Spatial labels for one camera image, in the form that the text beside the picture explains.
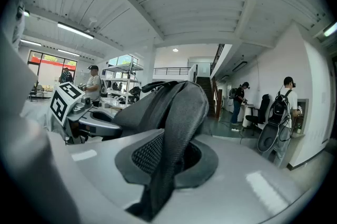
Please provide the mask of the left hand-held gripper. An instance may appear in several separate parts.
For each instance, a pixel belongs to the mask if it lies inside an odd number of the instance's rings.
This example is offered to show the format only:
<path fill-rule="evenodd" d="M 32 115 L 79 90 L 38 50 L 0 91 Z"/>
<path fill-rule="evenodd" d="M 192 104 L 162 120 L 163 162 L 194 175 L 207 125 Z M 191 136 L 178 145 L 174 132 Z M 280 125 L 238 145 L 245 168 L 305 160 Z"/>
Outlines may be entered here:
<path fill-rule="evenodd" d="M 49 103 L 49 131 L 61 135 L 65 142 L 83 144 L 85 137 L 120 138 L 122 127 L 113 123 L 105 111 L 93 108 L 89 97 L 70 82 L 56 86 Z"/>

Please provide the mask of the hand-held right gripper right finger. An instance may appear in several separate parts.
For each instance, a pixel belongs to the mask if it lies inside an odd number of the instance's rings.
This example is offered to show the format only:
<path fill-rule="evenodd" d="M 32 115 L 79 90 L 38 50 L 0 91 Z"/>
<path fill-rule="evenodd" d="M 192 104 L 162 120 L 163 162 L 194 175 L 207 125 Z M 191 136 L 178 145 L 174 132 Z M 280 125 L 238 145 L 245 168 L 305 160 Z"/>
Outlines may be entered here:
<path fill-rule="evenodd" d="M 143 187 L 128 183 L 115 164 L 128 146 L 157 138 L 162 130 L 92 144 L 65 145 L 48 133 L 55 167 L 74 206 L 57 223 L 141 223 L 126 211 L 140 200 Z M 208 135 L 196 142 L 211 147 L 219 163 L 215 173 L 195 188 L 173 191 L 154 223 L 290 223 L 314 196 L 252 149 Z"/>

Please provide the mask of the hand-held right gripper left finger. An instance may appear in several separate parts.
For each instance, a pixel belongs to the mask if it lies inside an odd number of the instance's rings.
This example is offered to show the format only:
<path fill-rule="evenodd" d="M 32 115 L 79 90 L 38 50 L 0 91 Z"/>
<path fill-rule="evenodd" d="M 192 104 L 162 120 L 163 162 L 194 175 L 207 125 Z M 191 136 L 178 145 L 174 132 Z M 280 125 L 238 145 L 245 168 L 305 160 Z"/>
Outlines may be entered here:
<path fill-rule="evenodd" d="M 38 123 L 21 115 L 34 74 L 1 36 L 1 219 L 4 223 L 80 223 Z"/>

